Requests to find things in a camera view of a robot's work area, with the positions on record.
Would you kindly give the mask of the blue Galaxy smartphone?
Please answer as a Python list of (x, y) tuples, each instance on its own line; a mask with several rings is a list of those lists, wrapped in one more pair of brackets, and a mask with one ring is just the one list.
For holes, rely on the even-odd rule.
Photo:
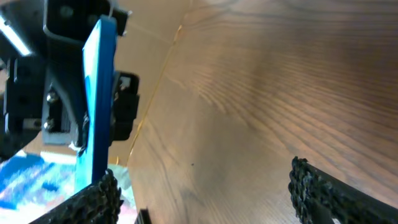
[(102, 178), (108, 166), (116, 43), (116, 20), (101, 16), (83, 47), (89, 126), (87, 147), (76, 159), (76, 192)]

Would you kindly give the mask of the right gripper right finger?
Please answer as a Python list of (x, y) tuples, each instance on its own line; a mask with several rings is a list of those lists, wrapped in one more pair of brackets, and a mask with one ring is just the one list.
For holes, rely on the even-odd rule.
[(301, 223), (397, 223), (397, 209), (294, 157), (288, 189)]

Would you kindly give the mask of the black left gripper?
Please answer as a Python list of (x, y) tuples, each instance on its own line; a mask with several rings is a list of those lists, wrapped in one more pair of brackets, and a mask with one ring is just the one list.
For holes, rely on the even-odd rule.
[(1, 159), (42, 135), (46, 145), (86, 149), (83, 46), (101, 16), (124, 34), (129, 13), (112, 0), (1, 3)]

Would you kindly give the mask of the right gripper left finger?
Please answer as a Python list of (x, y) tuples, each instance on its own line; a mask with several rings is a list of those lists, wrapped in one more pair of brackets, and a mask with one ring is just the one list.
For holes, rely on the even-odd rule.
[(111, 169), (68, 200), (30, 224), (116, 224), (121, 206), (121, 188)]

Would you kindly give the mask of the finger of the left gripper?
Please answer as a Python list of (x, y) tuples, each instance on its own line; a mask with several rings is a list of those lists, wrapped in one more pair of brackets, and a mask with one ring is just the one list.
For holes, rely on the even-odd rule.
[(113, 104), (109, 145), (113, 141), (126, 141), (137, 118), (140, 78), (135, 73), (116, 71), (113, 83)]

